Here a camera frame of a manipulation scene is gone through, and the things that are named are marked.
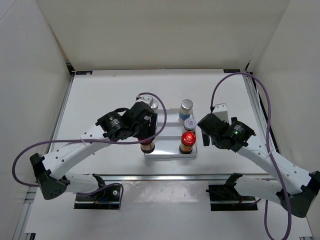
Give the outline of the red-lid sauce jar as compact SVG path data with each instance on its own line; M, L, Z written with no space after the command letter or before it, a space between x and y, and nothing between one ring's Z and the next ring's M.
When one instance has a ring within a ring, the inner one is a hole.
M193 131L186 131L181 135L179 151L182 154L190 154L196 143L196 134Z
M140 144L140 150L145 154L150 154L155 150L154 140L151 139L149 141L143 142Z

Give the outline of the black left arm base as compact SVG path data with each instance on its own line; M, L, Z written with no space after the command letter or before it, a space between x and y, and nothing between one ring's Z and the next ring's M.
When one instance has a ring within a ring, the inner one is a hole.
M98 175L93 174L97 180L98 189L94 193L77 193L74 202L76 210L120 210L124 194L124 186L115 182L106 184Z

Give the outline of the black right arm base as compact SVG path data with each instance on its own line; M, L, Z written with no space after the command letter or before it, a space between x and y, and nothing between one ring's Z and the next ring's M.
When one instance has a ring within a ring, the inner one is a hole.
M254 196L240 195L235 185L242 177L241 173L233 173L224 184L210 184L205 191L209 194L212 212L257 211L257 199Z

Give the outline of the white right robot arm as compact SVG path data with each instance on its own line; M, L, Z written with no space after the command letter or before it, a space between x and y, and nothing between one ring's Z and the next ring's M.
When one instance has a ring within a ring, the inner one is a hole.
M278 152L272 153L253 129L236 118L228 124L209 113L197 125L218 149L249 159L274 178L267 181L233 173L222 185L227 198L257 197L281 205L293 216L306 217L320 191L319 171L309 172Z

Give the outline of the tall blue-label shaker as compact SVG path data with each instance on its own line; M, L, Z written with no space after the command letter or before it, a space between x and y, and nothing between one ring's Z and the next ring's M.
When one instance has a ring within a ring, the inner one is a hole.
M150 103L150 107L153 110L154 113L158 113L159 110L159 103L157 100L155 100L154 98L152 99L151 103Z
M186 119L190 118L192 112L193 112L193 101L187 98L183 99L180 104L178 121L184 122Z

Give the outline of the short silver-lid jar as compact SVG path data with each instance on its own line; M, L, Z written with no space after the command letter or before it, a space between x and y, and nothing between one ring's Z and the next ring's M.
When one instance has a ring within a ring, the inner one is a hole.
M197 127L197 122L193 118L187 118L184 120L183 127L186 132L194 132Z

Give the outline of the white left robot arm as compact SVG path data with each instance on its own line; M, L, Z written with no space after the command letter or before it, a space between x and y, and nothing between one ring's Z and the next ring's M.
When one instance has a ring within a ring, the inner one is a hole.
M103 198L106 185L98 174L70 170L112 142L123 143L130 137L142 141L153 136L156 121L152 104L137 101L130 109L118 108L100 117L75 143L45 155L32 155L30 162L43 198L52 200L65 192L89 195L93 200Z

